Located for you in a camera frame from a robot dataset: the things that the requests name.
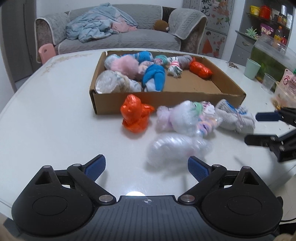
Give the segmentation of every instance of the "pink fuzzy ball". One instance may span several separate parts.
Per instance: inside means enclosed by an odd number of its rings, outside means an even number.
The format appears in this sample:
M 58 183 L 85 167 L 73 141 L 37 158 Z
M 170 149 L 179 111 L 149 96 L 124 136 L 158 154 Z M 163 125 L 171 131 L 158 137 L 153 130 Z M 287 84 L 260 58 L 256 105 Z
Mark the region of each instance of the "pink fuzzy ball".
M 139 71 L 139 62 L 133 56 L 125 55 L 112 62 L 111 70 L 118 71 L 133 80 Z

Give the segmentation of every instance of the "cardboard box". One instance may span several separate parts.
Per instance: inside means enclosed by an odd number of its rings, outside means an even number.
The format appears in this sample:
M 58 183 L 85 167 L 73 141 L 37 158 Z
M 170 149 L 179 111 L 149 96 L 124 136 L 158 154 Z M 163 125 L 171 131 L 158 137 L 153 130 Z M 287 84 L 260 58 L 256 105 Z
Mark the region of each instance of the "cardboard box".
M 89 94 L 98 115 L 120 114 L 120 107 L 129 93 L 108 93 L 97 94 L 95 91 L 95 82 L 97 77 L 105 70 L 104 62 L 107 56 L 111 54 L 123 55 L 127 53 L 137 53 L 138 51 L 108 51 L 103 52 L 96 67 Z M 168 53 L 160 51 L 150 51 L 155 57 L 164 54 L 167 57 L 180 56 L 185 54 Z M 184 70 L 181 78 L 174 78 L 166 74 L 165 86 L 162 92 L 139 92 L 133 93 L 138 96 L 142 103 L 154 106 L 173 107 L 185 100 L 194 102 L 210 101 L 216 105 L 221 99 L 226 99 L 234 107 L 238 107 L 246 97 L 245 92 L 222 70 L 215 66 L 206 58 L 190 54 L 197 61 L 203 63 L 213 72 L 211 80 L 203 80 L 189 70 Z

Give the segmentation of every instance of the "cabinet drawer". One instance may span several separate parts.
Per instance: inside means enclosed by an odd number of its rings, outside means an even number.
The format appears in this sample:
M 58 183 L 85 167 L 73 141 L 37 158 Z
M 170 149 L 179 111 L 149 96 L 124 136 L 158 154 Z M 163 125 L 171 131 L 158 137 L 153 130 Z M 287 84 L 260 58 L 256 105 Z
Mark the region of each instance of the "cabinet drawer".
M 244 50 L 251 52 L 255 44 L 255 40 L 252 40 L 252 39 L 249 39 L 248 37 L 237 34 L 237 40 L 235 44 L 243 48 Z
M 246 66 L 247 59 L 251 56 L 251 53 L 242 49 L 240 46 L 235 45 L 232 51 L 230 62 Z

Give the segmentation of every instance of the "sofa backrest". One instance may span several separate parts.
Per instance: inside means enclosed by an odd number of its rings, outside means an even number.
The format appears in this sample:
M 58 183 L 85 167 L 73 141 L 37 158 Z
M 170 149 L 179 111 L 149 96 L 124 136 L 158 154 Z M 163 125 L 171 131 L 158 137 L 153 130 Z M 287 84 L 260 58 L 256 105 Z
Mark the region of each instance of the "sofa backrest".
M 162 7 L 158 5 L 114 4 L 113 6 L 129 14 L 138 23 L 138 28 L 140 29 L 153 29 L 155 22 L 162 19 Z M 70 21 L 92 8 L 86 7 L 71 10 L 68 13 Z

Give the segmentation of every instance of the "green plant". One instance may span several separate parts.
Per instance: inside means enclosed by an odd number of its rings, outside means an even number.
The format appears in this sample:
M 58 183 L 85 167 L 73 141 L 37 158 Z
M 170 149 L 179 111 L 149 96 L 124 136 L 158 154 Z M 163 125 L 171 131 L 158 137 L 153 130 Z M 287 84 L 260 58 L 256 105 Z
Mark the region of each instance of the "green plant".
M 259 39 L 259 35 L 257 34 L 256 30 L 257 29 L 254 30 L 253 27 L 248 28 L 246 34 L 255 38 L 255 39 Z

